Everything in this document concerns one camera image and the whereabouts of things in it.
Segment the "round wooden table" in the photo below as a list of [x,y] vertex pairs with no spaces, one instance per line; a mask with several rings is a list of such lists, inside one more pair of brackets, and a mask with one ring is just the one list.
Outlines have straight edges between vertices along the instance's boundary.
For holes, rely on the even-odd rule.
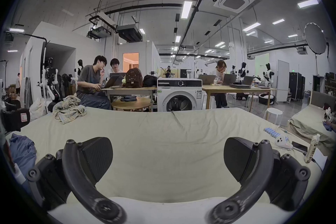
[[148,107],[149,111],[151,111],[151,100],[150,98],[145,97],[137,97],[136,101],[131,102],[122,102],[121,100],[117,100],[112,102],[111,105],[115,108],[115,110],[123,109],[125,111],[131,111],[141,109],[141,111],[143,111],[143,108]]

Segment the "beige bed sheet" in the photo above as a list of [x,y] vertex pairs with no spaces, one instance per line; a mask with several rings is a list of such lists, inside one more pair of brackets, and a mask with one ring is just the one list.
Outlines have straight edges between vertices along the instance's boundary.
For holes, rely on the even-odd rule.
[[[126,197],[151,202],[195,201],[208,197],[230,197],[240,188],[224,164],[223,149],[228,137],[239,136],[260,142],[274,138],[263,131],[278,126],[240,108],[181,112],[137,113],[87,108],[87,115],[65,125],[52,115],[39,118],[24,128],[35,142],[37,161],[55,155],[67,139],[82,142],[97,136],[108,137],[113,162],[97,183],[107,197]],[[291,141],[305,145],[300,138]],[[290,153],[301,164],[303,154]],[[321,170],[311,162],[305,198],[317,183]],[[71,194],[68,203],[77,200]],[[269,202],[266,193],[259,199]]]
[[287,129],[310,143],[313,135],[320,134],[320,143],[317,146],[325,156],[331,157],[335,148],[336,133],[327,131],[323,126],[325,111],[310,104],[289,120]]

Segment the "washing machine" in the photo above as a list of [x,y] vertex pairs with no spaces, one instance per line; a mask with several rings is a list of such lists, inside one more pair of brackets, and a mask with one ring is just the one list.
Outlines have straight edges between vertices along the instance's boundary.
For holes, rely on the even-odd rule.
[[185,78],[157,79],[157,111],[200,110],[202,80]]

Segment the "black bag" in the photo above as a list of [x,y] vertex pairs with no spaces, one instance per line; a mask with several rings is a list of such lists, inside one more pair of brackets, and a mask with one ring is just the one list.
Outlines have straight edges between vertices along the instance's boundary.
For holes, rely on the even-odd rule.
[[158,78],[152,75],[145,75],[143,78],[144,87],[156,87]]

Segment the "smartphone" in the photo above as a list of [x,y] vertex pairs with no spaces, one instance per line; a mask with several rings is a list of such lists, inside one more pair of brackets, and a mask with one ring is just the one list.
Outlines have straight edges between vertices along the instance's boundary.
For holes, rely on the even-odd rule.
[[296,148],[298,148],[298,149],[300,149],[300,150],[302,150],[302,151],[304,151],[304,152],[307,152],[307,151],[308,151],[308,148],[307,148],[306,146],[301,145],[301,144],[299,144],[299,143],[292,142],[292,145],[293,145],[293,147],[296,147]]

